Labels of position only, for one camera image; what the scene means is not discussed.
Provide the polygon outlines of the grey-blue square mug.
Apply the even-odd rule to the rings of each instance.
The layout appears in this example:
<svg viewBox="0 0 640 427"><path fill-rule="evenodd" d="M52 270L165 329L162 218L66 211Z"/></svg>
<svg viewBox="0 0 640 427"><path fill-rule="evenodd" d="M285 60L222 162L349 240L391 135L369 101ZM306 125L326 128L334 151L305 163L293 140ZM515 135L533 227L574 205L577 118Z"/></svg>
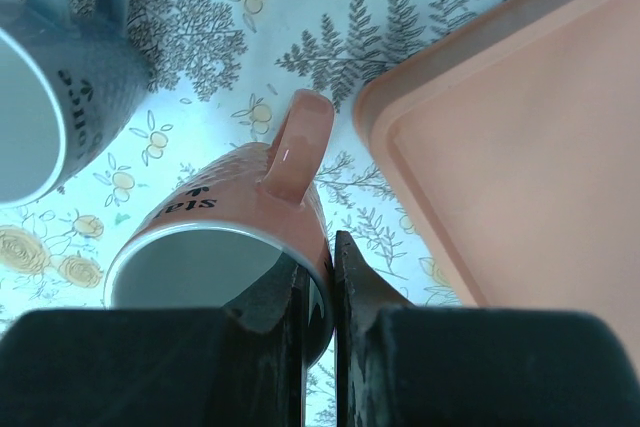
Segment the grey-blue square mug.
<svg viewBox="0 0 640 427"><path fill-rule="evenodd" d="M150 80L129 0L1 0L1 205L34 202L121 132Z"/></svg>

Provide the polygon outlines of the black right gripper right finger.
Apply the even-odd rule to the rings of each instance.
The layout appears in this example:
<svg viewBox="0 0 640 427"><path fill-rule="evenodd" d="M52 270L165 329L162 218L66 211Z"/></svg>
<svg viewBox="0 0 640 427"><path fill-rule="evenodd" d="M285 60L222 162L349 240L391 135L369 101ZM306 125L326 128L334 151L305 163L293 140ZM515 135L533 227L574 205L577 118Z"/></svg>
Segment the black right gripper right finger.
<svg viewBox="0 0 640 427"><path fill-rule="evenodd" d="M419 307L335 239L341 426L635 426L639 381L581 312Z"/></svg>

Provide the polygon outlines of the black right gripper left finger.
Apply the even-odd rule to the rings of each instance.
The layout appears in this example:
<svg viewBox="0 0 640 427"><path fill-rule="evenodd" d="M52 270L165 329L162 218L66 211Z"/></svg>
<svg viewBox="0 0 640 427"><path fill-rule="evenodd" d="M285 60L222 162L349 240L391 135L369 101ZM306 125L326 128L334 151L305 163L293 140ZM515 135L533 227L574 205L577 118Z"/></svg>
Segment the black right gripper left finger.
<svg viewBox="0 0 640 427"><path fill-rule="evenodd" d="M309 287L281 261L219 308L28 312L1 341L1 422L299 426Z"/></svg>

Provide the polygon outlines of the salmon textured mug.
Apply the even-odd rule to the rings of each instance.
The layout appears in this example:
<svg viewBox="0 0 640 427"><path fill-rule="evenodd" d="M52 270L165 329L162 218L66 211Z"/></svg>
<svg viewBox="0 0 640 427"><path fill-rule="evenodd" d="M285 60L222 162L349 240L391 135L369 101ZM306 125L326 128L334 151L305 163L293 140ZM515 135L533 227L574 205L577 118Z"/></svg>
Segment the salmon textured mug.
<svg viewBox="0 0 640 427"><path fill-rule="evenodd" d="M218 307L291 260L312 280L306 357L315 364L333 330L332 261L314 185L333 122L327 98L296 91L272 143L219 157L144 217L107 270L105 306Z"/></svg>

